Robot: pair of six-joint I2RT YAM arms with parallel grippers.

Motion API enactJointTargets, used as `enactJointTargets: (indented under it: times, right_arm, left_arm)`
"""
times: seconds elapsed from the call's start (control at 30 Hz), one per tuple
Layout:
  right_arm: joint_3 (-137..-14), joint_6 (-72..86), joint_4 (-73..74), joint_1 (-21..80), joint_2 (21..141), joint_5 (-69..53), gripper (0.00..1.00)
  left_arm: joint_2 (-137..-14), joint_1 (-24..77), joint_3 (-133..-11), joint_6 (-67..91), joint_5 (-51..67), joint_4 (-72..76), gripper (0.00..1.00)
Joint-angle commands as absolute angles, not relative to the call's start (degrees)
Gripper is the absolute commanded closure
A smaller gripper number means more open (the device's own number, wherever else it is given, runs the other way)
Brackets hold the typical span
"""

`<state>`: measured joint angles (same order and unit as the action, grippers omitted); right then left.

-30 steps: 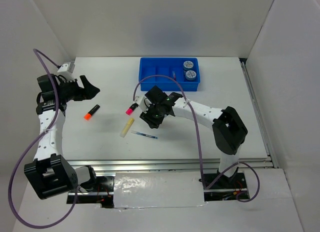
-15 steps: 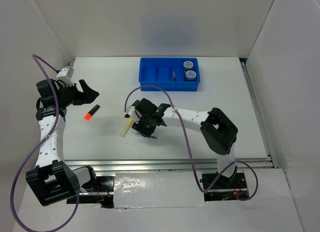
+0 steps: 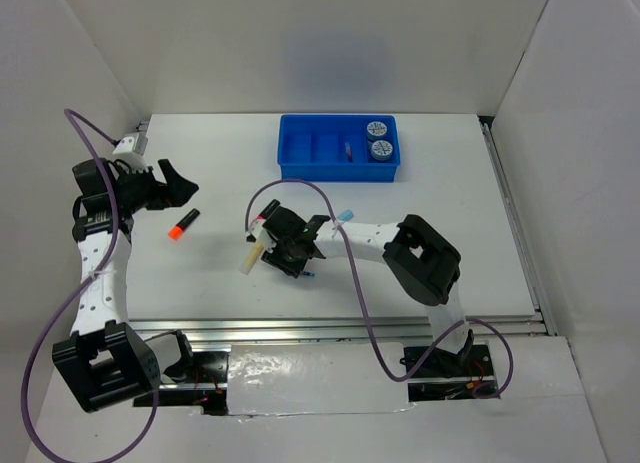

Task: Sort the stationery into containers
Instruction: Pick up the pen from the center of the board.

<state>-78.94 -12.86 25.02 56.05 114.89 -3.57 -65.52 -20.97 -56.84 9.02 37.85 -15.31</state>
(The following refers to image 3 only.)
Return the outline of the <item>orange highlighter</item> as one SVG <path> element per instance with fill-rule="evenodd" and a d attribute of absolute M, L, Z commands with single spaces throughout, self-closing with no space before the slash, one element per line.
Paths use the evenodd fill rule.
<path fill-rule="evenodd" d="M 200 211 L 196 208 L 191 209 L 179 222 L 177 222 L 168 232 L 168 237 L 173 240 L 179 240 L 185 231 L 199 218 Z"/>

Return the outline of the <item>red gel pen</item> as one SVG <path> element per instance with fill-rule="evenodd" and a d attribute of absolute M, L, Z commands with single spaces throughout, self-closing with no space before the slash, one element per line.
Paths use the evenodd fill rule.
<path fill-rule="evenodd" d="M 351 144 L 349 142 L 345 142 L 344 143 L 344 148 L 345 148 L 345 154 L 346 154 L 347 161 L 349 163 L 352 163 L 353 162 L 353 152 L 352 152 Z"/>

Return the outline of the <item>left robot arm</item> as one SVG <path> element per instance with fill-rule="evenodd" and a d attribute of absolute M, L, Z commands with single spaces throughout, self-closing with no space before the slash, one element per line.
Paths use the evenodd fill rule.
<path fill-rule="evenodd" d="M 73 168 L 80 194 L 72 236 L 87 285 L 70 336 L 54 344 L 52 361 L 87 413 L 149 394 L 163 381 L 187 381 L 197 370 L 182 331 L 143 340 L 129 324 L 126 272 L 134 214 L 181 207 L 198 190 L 168 160 L 158 165 L 162 181 L 151 168 L 135 170 L 122 159 L 87 160 Z"/>

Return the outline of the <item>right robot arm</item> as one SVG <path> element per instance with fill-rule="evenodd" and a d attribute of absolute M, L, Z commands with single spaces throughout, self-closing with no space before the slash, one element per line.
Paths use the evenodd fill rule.
<path fill-rule="evenodd" d="M 423 218 L 399 223 L 309 221 L 274 200 L 254 219 L 250 235 L 265 247 L 262 260 L 293 278 L 312 259 L 346 258 L 385 265 L 404 292 L 422 304 L 434 338 L 442 341 L 419 367 L 421 376 L 453 377 L 471 362 L 473 331 L 459 297 L 461 255 Z"/>

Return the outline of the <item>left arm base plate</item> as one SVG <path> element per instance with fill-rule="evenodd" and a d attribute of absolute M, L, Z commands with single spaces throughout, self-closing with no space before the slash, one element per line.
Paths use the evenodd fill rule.
<path fill-rule="evenodd" d="M 193 364 L 178 382 L 163 383 L 159 407 L 188 407 L 210 416 L 228 413 L 229 351 L 197 351 Z"/>

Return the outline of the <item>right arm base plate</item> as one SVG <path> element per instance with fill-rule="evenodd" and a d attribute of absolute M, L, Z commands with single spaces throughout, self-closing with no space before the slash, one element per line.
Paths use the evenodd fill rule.
<path fill-rule="evenodd" d="M 412 403 L 491 397 L 498 388 L 487 343 L 474 344 L 462 363 L 436 349 L 407 381 Z"/>

